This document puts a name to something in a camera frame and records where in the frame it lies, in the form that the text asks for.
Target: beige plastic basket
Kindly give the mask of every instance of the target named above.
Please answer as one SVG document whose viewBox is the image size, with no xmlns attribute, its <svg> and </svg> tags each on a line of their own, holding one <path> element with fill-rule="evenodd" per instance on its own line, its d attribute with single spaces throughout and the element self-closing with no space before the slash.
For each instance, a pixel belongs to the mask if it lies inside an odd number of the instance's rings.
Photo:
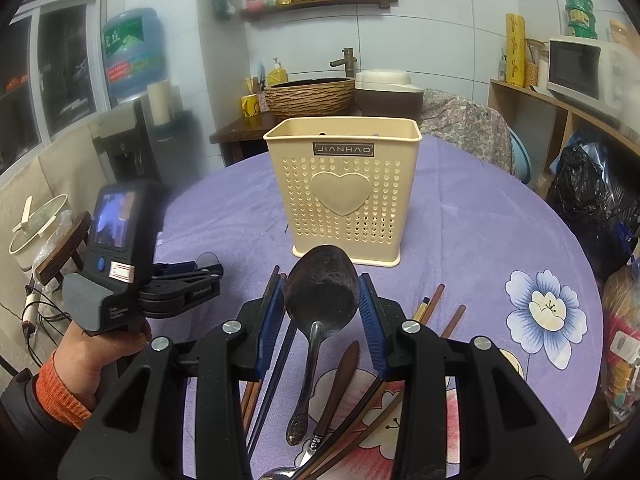
<svg viewBox="0 0 640 480">
<path fill-rule="evenodd" d="M 422 139 L 415 121 L 288 119 L 268 132 L 293 253 L 342 248 L 356 264 L 393 267 Z"/>
</svg>

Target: person's left hand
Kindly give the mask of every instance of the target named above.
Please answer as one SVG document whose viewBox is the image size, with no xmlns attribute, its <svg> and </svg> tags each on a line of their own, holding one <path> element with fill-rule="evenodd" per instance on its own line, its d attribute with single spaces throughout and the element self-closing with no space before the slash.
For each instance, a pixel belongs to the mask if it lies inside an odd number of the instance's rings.
<svg viewBox="0 0 640 480">
<path fill-rule="evenodd" d="M 89 336 L 73 322 L 54 354 L 53 366 L 66 389 L 93 411 L 102 368 L 142 351 L 149 341 L 151 328 L 146 321 L 142 332 L 113 330 L 95 336 Z"/>
</svg>

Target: black plastic bag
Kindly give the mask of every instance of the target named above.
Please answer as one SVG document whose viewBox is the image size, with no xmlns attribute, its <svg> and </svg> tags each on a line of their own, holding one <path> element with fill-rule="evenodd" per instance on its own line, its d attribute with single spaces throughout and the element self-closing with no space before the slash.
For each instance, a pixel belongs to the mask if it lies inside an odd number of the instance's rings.
<svg viewBox="0 0 640 480">
<path fill-rule="evenodd" d="M 566 147 L 546 199 L 578 238 L 600 284 L 624 266 L 629 257 L 618 235 L 618 225 L 635 233 L 640 214 L 635 175 L 627 173 L 624 164 L 620 165 L 621 171 L 614 171 L 607 162 L 609 171 L 603 171 L 603 166 L 594 163 L 583 147 Z"/>
</svg>

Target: wooden knife handle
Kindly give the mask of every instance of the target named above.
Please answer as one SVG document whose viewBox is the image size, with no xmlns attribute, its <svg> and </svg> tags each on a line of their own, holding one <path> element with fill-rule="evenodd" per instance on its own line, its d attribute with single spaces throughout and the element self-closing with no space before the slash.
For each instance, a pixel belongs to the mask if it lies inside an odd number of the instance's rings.
<svg viewBox="0 0 640 480">
<path fill-rule="evenodd" d="M 358 361 L 360 359 L 360 343 L 354 341 L 344 351 L 338 369 L 335 371 L 334 384 L 331 386 L 331 392 L 327 399 L 326 406 L 322 412 L 322 416 L 318 421 L 318 425 L 314 430 L 314 434 L 320 437 L 326 436 L 331 426 L 332 420 L 334 420 L 335 412 L 338 410 L 338 406 L 344 393 L 347 391 L 353 374 L 358 367 Z"/>
</svg>

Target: jianhao label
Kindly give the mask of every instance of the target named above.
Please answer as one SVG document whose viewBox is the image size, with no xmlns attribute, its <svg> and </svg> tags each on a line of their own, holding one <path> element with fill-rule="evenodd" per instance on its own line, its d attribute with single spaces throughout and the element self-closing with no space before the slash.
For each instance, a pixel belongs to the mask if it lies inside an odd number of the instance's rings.
<svg viewBox="0 0 640 480">
<path fill-rule="evenodd" d="M 372 142 L 314 142 L 314 155 L 374 156 Z"/>
</svg>

